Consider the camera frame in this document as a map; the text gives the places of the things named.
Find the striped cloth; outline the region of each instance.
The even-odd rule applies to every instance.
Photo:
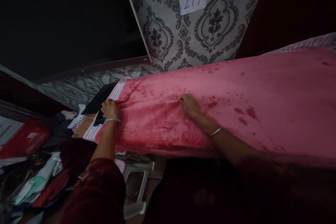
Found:
[[[336,32],[328,33],[326,35],[314,37],[311,39],[309,38],[307,40],[303,40],[301,42],[291,44],[262,55],[287,53],[308,47],[327,47],[336,50]]]

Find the bracelet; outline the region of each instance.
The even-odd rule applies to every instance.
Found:
[[[108,118],[108,119],[105,120],[105,123],[107,123],[108,121],[118,121],[118,122],[120,122],[120,119],[119,118],[114,118],[114,117]]]
[[[222,127],[219,127],[214,133],[212,133],[209,137],[212,137],[213,135],[217,134],[220,130],[222,129]]]

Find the damask wallpaper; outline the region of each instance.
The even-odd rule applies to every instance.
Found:
[[[108,83],[235,58],[258,0],[207,0],[204,9],[180,16],[179,0],[133,0],[152,63],[131,65],[35,85],[14,78],[72,110]]]

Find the red plastic basket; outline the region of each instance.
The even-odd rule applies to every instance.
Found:
[[[50,136],[51,130],[46,122],[29,118],[0,149],[0,159],[36,154]]]

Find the person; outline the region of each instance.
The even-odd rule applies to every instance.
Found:
[[[224,171],[229,181],[225,183],[214,179],[211,171],[202,171],[200,165],[195,170],[204,172],[203,176],[185,172],[162,181],[150,199],[143,223],[311,223],[335,217],[335,202],[329,191],[300,186],[285,166],[262,157],[203,114],[191,94],[181,95],[179,101],[186,115],[225,155],[234,173],[226,175]],[[114,163],[119,110],[110,99],[101,110],[107,118],[106,126],[61,223],[125,222],[126,186]]]

